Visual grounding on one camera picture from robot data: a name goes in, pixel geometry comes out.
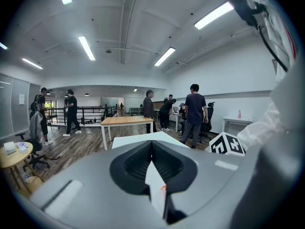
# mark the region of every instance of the sneaker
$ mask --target sneaker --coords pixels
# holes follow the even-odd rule
[[[47,142],[45,142],[44,144],[45,145],[50,145],[50,144],[52,144],[53,142],[51,141],[51,140],[48,140]]]

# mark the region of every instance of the man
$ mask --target man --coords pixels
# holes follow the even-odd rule
[[[181,119],[178,123],[178,130],[181,130],[180,134],[178,135],[178,137],[182,137],[183,132],[184,132],[184,124],[186,121],[186,116],[185,116],[185,104],[181,103],[180,104],[180,109],[179,109],[179,113],[181,114]]]
[[[185,115],[186,122],[184,124],[184,133],[182,135],[181,142],[185,144],[191,128],[193,128],[193,141],[192,148],[196,148],[199,132],[202,122],[202,107],[204,109],[204,122],[208,123],[208,111],[206,108],[205,98],[198,93],[199,85],[193,84],[190,87],[191,94],[188,94],[185,100]]]
[[[165,98],[163,101],[163,104],[165,104],[167,101],[171,101],[173,99],[173,95],[169,94],[168,98]],[[170,121],[170,115],[167,115],[167,123]]]
[[[173,95],[169,94],[168,98],[165,98],[163,103],[166,103],[167,101],[170,101],[173,99]]]
[[[72,89],[68,89],[67,91],[68,94],[68,106],[66,106],[65,108],[69,108],[68,109],[68,120],[67,120],[67,133],[64,134],[63,136],[70,136],[70,131],[71,131],[71,124],[72,122],[75,124],[77,131],[75,132],[76,134],[81,133],[81,128],[80,128],[80,124],[77,121],[77,100],[76,98],[73,96],[74,92],[72,91]]]
[[[161,109],[159,110],[160,113],[160,125],[162,131],[170,131],[167,128],[169,114],[172,112],[172,105],[176,102],[176,99],[168,100],[165,104],[162,105]]]
[[[153,108],[153,103],[151,98],[153,97],[153,91],[148,90],[146,92],[146,97],[143,101],[143,113],[144,117],[151,118],[153,119],[154,117],[154,108]],[[156,124],[153,122],[153,132],[157,132],[156,129]],[[146,124],[146,132],[150,133],[151,132],[151,124]]]
[[[39,112],[42,115],[42,121],[40,122],[41,125],[41,129],[43,132],[43,137],[45,140],[45,145],[50,145],[53,142],[51,140],[48,140],[48,125],[47,125],[47,118],[45,115],[45,111],[48,110],[47,107],[45,107],[45,103],[46,103],[46,98],[45,96],[47,95],[47,88],[43,87],[41,89],[41,92],[39,95],[35,96],[34,102],[37,102],[37,105],[39,105]]]

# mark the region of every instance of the office chair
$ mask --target office chair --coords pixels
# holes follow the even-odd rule
[[[200,130],[200,134],[199,134],[199,136],[200,136],[199,143],[202,143],[202,141],[201,141],[202,136],[210,139],[210,141],[211,141],[211,138],[207,135],[206,132],[209,132],[212,129],[211,118],[212,118],[212,115],[213,115],[213,112],[214,112],[214,102],[208,104],[208,109],[207,110],[208,110],[209,122],[208,123],[205,123],[205,122],[201,123],[201,130]]]
[[[32,165],[33,169],[35,169],[36,164],[44,164],[44,165],[47,165],[47,168],[50,168],[50,165],[45,161],[41,161],[41,159],[57,160],[60,158],[60,156],[58,156],[57,158],[47,158],[45,155],[39,156],[39,154],[37,154],[36,152],[41,151],[41,149],[42,149],[41,144],[34,139],[24,140],[23,135],[25,135],[25,133],[19,133],[19,134],[16,134],[15,136],[20,136],[22,141],[31,143],[33,145],[33,151],[28,156],[28,159],[31,158],[31,160],[29,161],[29,165]],[[26,171],[26,169],[25,169],[26,167],[27,167],[27,165],[24,165],[22,167],[24,171]]]

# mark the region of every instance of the laptop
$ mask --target laptop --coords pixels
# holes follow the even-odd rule
[[[174,110],[175,113],[177,113],[177,114],[179,113],[178,107],[174,107],[173,110]]]

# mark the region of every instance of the backpack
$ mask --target backpack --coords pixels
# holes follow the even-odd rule
[[[35,96],[34,102],[31,103],[30,109],[35,112],[35,111],[40,111],[41,110],[41,101],[40,101],[41,95],[38,94]]]

